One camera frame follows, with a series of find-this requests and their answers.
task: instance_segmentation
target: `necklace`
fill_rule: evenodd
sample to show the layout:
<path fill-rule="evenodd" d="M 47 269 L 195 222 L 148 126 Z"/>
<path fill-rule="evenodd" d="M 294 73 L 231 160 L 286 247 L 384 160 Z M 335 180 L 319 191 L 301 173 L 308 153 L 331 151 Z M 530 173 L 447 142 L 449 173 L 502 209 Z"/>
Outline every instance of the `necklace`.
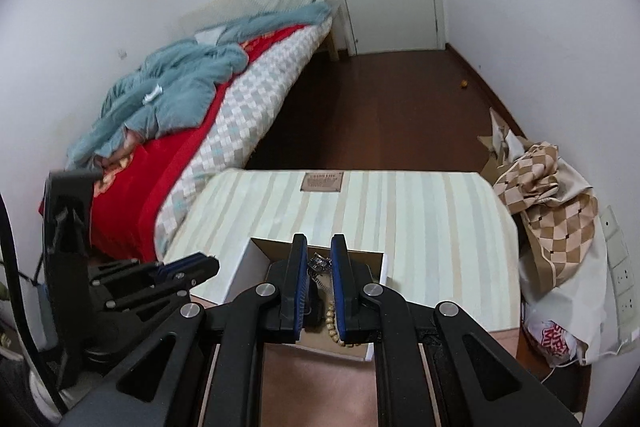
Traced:
<path fill-rule="evenodd" d="M 331 286 L 326 285 L 320 279 L 321 274 L 329 277 Z M 316 253 L 316 255 L 309 261 L 309 275 L 318 288 L 323 290 L 326 295 L 327 307 L 326 313 L 324 314 L 324 323 L 331 340 L 339 346 L 359 346 L 360 344 L 345 344 L 345 342 L 340 339 L 340 333 L 338 333 L 338 328 L 335 324 L 335 304 L 331 300 L 331 296 L 334 294 L 333 281 L 331 281 L 331 260 Z"/>

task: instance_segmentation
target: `beige checkered cloth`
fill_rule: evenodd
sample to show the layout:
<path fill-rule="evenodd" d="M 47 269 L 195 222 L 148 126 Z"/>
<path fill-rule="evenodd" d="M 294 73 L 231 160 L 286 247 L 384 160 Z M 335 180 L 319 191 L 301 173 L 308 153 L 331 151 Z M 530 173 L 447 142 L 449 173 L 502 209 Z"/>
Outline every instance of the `beige checkered cloth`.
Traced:
<path fill-rule="evenodd" d="M 559 164 L 558 147 L 532 146 L 498 178 L 494 191 L 511 214 L 520 213 L 532 247 L 539 246 L 533 250 L 541 289 L 569 279 L 593 240 L 598 201 L 577 172 Z"/>

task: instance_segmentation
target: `baseboard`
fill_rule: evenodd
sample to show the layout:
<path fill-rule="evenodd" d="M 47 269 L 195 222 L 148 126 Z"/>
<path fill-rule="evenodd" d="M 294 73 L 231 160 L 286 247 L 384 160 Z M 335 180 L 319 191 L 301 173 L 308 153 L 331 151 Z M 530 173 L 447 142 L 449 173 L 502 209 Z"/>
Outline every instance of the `baseboard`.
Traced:
<path fill-rule="evenodd" d="M 486 101 L 494 108 L 494 110 L 504 119 L 504 121 L 509 125 L 511 130 L 517 136 L 525 136 L 520 126 L 516 123 L 515 119 L 511 116 L 511 113 L 506 108 L 506 106 L 502 103 L 502 100 L 498 98 L 498 95 L 494 93 L 494 90 L 489 87 L 489 85 L 484 81 L 484 78 L 480 76 L 480 74 L 469 64 L 465 57 L 460 55 L 460 52 L 454 48 L 451 44 L 447 42 L 445 44 L 446 50 L 459 62 L 459 64 L 465 68 L 466 72 L 469 75 L 469 81 L 476 84 L 479 87 Z"/>

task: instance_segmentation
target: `red blanket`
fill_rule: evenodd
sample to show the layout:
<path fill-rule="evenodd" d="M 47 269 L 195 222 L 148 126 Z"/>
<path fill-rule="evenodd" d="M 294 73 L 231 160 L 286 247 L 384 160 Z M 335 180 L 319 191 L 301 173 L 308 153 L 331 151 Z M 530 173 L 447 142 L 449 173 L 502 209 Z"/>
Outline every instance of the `red blanket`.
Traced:
<path fill-rule="evenodd" d="M 302 26 L 292 26 L 242 44 L 249 63 Z M 98 182 L 92 206 L 91 242 L 114 259 L 156 259 L 154 228 L 167 195 L 200 148 L 233 81 L 218 87 L 200 127 L 139 145 Z"/>

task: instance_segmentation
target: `brown floor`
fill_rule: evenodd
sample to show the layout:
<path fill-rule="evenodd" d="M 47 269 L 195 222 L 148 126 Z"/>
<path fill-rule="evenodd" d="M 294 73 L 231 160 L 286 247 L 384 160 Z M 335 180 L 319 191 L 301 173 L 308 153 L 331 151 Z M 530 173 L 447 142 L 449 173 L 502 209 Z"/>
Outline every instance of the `brown floor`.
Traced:
<path fill-rule="evenodd" d="M 315 55 L 247 169 L 479 171 L 489 104 L 449 51 Z"/>

